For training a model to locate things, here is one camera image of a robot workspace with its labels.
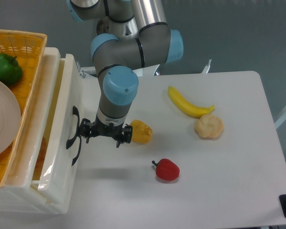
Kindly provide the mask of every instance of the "white table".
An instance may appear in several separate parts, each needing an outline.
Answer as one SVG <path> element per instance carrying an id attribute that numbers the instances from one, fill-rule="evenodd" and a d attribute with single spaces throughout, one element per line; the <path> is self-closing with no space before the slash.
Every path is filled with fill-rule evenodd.
<path id="1" fill-rule="evenodd" d="M 83 79 L 86 118 L 94 120 L 96 78 Z M 202 140 L 195 119 L 167 96 L 173 85 L 193 103 L 215 104 L 225 130 Z M 286 224 L 286 163 L 260 77 L 255 72 L 140 77 L 126 122 L 152 127 L 150 143 L 115 148 L 106 137 L 83 141 L 70 208 L 65 215 L 1 213 L 13 229 L 217 229 Z M 176 182 L 159 182 L 151 161 L 180 167 Z"/>

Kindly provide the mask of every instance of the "gray wall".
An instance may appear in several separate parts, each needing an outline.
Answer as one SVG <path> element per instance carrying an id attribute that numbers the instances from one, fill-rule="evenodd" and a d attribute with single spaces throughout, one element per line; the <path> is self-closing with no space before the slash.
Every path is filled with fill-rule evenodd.
<path id="1" fill-rule="evenodd" d="M 253 70 L 261 75 L 274 119 L 286 104 L 286 0 L 163 0 L 169 25 L 184 39 L 184 56 L 161 74 Z M 65 0 L 0 0 L 0 29 L 41 32 L 62 57 L 91 66 L 97 20 L 73 21 Z M 286 157 L 286 123 L 278 130 Z"/>

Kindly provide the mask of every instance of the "pepper stem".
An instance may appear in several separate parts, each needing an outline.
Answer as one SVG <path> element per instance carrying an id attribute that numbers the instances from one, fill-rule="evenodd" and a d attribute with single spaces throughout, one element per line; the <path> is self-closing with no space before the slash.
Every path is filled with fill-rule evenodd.
<path id="1" fill-rule="evenodd" d="M 152 161 L 152 163 L 157 167 L 158 166 L 158 163 L 155 163 L 155 161 Z"/>

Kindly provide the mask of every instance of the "toy fruit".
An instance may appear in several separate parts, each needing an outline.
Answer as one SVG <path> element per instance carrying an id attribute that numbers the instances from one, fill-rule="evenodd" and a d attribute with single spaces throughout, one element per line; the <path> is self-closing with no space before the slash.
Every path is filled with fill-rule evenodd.
<path id="1" fill-rule="evenodd" d="M 158 163 L 152 161 L 156 166 L 156 175 L 162 180 L 172 181 L 179 177 L 179 167 L 169 159 L 163 158 Z"/>
<path id="2" fill-rule="evenodd" d="M 172 86 L 168 87 L 167 93 L 172 102 L 189 116 L 200 118 L 201 116 L 208 114 L 215 109 L 214 105 L 210 107 L 199 107 L 191 104 L 180 94 L 176 88 Z"/>
<path id="3" fill-rule="evenodd" d="M 0 53 L 0 81 L 5 85 L 13 85 L 22 77 L 22 69 L 18 65 L 16 56 Z"/>
<path id="4" fill-rule="evenodd" d="M 133 120 L 130 125 L 133 127 L 132 141 L 137 143 L 148 143 L 152 136 L 153 130 L 140 120 Z"/>

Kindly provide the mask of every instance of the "green bell pepper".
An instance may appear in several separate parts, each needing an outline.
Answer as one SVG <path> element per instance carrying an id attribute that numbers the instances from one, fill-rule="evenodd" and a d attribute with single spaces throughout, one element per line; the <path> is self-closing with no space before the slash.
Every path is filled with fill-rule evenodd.
<path id="1" fill-rule="evenodd" d="M 5 85 L 13 85 L 22 77 L 22 69 L 16 57 L 0 53 L 0 81 Z"/>

